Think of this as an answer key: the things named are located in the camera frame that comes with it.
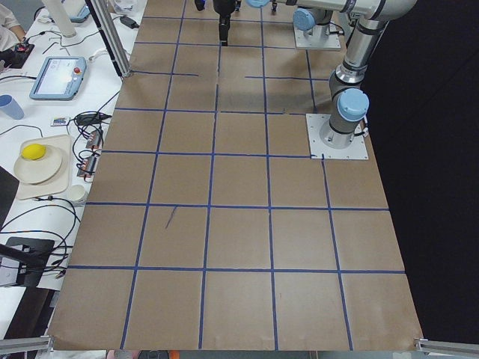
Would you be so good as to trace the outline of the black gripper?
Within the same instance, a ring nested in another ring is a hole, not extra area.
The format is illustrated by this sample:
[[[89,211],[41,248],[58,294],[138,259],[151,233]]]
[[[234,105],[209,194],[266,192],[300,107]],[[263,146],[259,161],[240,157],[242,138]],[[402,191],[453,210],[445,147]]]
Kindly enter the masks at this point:
[[[205,0],[194,0],[197,10],[205,9]],[[235,0],[213,0],[213,9],[219,17],[219,40],[222,46],[228,45],[228,34],[231,27],[231,14],[235,11]]]

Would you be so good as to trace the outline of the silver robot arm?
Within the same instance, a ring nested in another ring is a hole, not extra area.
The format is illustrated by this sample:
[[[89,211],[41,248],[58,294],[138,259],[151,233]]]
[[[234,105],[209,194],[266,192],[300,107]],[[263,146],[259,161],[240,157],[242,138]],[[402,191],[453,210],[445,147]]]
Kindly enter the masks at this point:
[[[335,25],[335,31],[330,29],[332,24],[332,10],[324,10],[316,7],[297,7],[293,13],[293,25],[303,31],[306,36],[328,40],[332,34],[344,35],[344,30]]]
[[[316,26],[328,28],[332,14],[360,16],[347,41],[347,51],[329,78],[332,114],[319,130],[327,147],[344,150],[359,135],[356,127],[367,114],[370,102],[360,87],[371,55],[388,23],[407,14],[415,1],[284,1],[295,6],[293,24],[308,33]]]

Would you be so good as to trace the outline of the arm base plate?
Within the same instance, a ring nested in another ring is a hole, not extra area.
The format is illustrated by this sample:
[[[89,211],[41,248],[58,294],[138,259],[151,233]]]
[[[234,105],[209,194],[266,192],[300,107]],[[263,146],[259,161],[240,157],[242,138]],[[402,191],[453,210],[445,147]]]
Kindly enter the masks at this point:
[[[368,160],[363,135],[357,125],[350,134],[340,134],[329,123],[330,114],[306,114],[310,157],[312,159]]]
[[[294,28],[294,34],[297,49],[341,50],[339,30],[333,24],[315,25],[308,31]]]

